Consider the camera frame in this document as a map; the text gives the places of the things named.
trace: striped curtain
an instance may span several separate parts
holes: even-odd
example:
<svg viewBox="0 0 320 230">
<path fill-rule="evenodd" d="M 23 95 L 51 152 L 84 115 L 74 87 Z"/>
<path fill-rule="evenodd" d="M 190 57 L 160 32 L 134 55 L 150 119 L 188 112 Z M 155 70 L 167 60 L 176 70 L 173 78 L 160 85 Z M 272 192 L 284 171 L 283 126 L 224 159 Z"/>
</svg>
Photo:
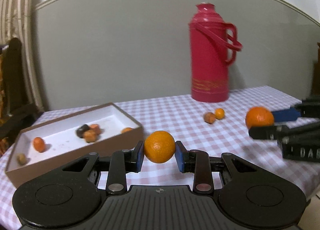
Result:
<svg viewBox="0 0 320 230">
<path fill-rule="evenodd" d="M 43 105 L 34 68 L 31 41 L 32 0 L 0 0 L 0 44 L 17 37 L 22 42 L 22 63 L 30 103 L 40 111 Z"/>
</svg>

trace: gray wall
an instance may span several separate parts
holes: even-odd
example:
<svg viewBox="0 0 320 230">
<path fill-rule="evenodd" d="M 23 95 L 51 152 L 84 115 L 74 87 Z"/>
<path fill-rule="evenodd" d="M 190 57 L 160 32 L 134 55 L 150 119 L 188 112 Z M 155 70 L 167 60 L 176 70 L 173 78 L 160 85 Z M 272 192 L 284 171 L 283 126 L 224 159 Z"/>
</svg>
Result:
<svg viewBox="0 0 320 230">
<path fill-rule="evenodd" d="M 309 94 L 320 27 L 274 0 L 59 0 L 34 15 L 47 107 L 188 94 L 188 22 L 203 1 L 237 26 L 244 46 L 231 88 Z"/>
</svg>

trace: table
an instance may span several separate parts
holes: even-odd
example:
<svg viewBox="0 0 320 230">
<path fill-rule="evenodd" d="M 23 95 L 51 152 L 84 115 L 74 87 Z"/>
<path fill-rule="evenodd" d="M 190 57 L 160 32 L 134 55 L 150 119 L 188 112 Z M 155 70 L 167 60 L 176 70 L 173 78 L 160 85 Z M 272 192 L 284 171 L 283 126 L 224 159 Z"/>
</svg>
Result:
<svg viewBox="0 0 320 230">
<path fill-rule="evenodd" d="M 146 135 L 156 130 L 168 131 L 175 140 L 180 140 L 186 149 L 199 149 L 210 156 L 220 157 L 231 152 L 299 186 L 310 198 L 320 185 L 320 164 L 283 160 L 275 141 L 252 140 L 245 126 L 245 115 L 252 106 L 265 106 L 270 110 L 285 109 L 299 102 L 283 92 L 268 86 L 231 91 L 222 103 L 200 103 L 190 95 L 163 97 L 116 103 L 120 108 L 142 123 Z M 44 113 L 36 123 L 42 123 L 89 107 L 50 111 Z M 206 124 L 203 114 L 223 108 L 226 117 L 214 124 Z M 315 119 L 299 118 L 288 123 L 294 127 L 310 123 Z M 15 191 L 4 173 L 12 148 L 0 159 L 0 224 L 8 230 L 21 226 L 12 208 Z M 219 174 L 214 172 L 215 188 L 220 188 Z M 107 173 L 103 173 L 99 188 L 105 188 Z M 192 188 L 193 174 L 181 174 L 173 157 L 164 164 L 154 164 L 144 159 L 140 173 L 127 174 L 130 185 L 187 185 Z"/>
</svg>

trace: wooden chair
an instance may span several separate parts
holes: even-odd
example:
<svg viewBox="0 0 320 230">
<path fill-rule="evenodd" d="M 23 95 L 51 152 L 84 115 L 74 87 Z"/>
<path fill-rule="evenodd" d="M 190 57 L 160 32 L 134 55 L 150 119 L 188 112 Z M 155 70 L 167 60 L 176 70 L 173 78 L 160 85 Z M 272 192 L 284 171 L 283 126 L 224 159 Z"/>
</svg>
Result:
<svg viewBox="0 0 320 230">
<path fill-rule="evenodd" d="M 314 63 L 311 95 L 320 95 L 320 43 L 318 43 L 318 62 Z"/>
<path fill-rule="evenodd" d="M 20 130 L 42 114 L 29 103 L 22 65 L 21 41 L 0 45 L 0 156 L 14 143 Z"/>
</svg>

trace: orange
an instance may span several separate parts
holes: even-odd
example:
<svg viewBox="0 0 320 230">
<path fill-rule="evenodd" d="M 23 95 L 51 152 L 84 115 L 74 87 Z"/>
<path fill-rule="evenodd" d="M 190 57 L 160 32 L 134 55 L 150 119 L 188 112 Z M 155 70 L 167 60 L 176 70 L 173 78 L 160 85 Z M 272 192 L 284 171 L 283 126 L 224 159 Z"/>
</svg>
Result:
<svg viewBox="0 0 320 230">
<path fill-rule="evenodd" d="M 155 131 L 144 142 L 144 154 L 154 163 L 169 161 L 175 150 L 174 138 L 166 131 Z"/>
<path fill-rule="evenodd" d="M 121 130 L 121 133 L 129 132 L 131 130 L 133 130 L 131 127 L 126 127 L 126 128 Z"/>
<path fill-rule="evenodd" d="M 245 117 L 245 124 L 248 129 L 252 126 L 270 126 L 274 122 L 273 114 L 264 107 L 252 107 Z"/>
<path fill-rule="evenodd" d="M 44 140 L 40 137 L 36 137 L 33 139 L 33 147 L 39 153 L 42 153 L 45 150 L 45 143 Z"/>
<path fill-rule="evenodd" d="M 215 115 L 217 119 L 222 119 L 224 118 L 224 110 L 222 108 L 217 108 L 215 111 Z"/>
</svg>

